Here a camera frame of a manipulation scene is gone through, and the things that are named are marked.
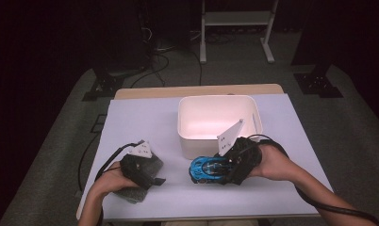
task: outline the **blue toy car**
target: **blue toy car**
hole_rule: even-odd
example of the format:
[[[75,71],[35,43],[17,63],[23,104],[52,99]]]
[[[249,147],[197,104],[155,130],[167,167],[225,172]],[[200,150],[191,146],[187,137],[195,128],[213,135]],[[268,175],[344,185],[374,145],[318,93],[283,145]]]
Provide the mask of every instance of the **blue toy car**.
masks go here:
[[[197,157],[189,167],[189,175],[195,184],[218,183],[233,168],[226,157]]]

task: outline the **white container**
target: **white container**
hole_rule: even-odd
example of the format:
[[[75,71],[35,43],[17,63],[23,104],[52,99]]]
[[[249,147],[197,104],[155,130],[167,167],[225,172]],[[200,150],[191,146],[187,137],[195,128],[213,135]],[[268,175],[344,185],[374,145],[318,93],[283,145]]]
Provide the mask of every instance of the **white container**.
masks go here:
[[[262,134],[255,100],[246,95],[190,96],[180,101],[177,130],[184,157],[213,156],[219,152],[217,136],[239,120],[239,137]]]

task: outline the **hand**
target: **hand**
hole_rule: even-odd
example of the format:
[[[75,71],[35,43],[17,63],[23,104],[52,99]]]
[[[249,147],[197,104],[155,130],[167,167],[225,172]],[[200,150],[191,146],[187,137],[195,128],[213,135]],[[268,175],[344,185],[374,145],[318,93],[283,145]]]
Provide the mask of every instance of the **hand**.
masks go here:
[[[120,162],[114,162],[102,176],[92,185],[92,190],[98,194],[107,195],[124,187],[137,186],[133,181],[123,176]]]
[[[283,155],[272,145],[259,146],[262,152],[262,161],[252,169],[249,177],[260,176],[274,181],[293,181],[298,172],[303,170]]]

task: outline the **metal stand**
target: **metal stand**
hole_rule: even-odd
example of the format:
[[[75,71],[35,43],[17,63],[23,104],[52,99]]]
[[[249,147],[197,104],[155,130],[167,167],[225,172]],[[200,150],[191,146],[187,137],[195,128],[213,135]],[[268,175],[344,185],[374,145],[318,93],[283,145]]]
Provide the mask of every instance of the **metal stand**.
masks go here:
[[[295,73],[299,87],[304,94],[319,94],[322,98],[343,97],[325,76],[331,64],[318,64],[311,73]]]
[[[200,61],[206,63],[206,26],[210,25],[266,25],[266,35],[261,38],[261,44],[269,63],[274,62],[269,47],[269,38],[272,33],[272,24],[277,10],[278,0],[274,0],[270,11],[239,11],[239,12],[205,12],[205,0],[202,1]]]
[[[113,77],[100,67],[92,68],[96,75],[91,91],[86,92],[82,101],[96,101],[98,97],[114,97],[123,86],[124,78]]]

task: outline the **dark background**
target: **dark background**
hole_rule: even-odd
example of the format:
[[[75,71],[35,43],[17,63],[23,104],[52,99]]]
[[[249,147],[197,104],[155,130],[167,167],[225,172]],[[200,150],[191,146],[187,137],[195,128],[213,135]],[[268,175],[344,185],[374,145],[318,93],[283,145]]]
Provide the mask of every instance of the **dark background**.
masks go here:
[[[134,7],[131,14],[150,9],[145,22],[160,37],[183,41],[188,30],[171,27],[200,29],[200,1],[122,2]],[[78,78],[94,66],[146,67],[149,50],[136,38],[140,28],[132,26],[138,20],[127,11],[122,23],[132,28],[110,29],[113,20],[101,11],[110,4],[118,1],[0,1],[0,218]],[[249,6],[269,7],[269,1],[210,0],[209,9]],[[329,58],[379,117],[379,1],[282,0],[273,30],[302,28],[292,64]],[[117,41],[127,37],[133,42]],[[132,53],[137,58],[130,61]]]

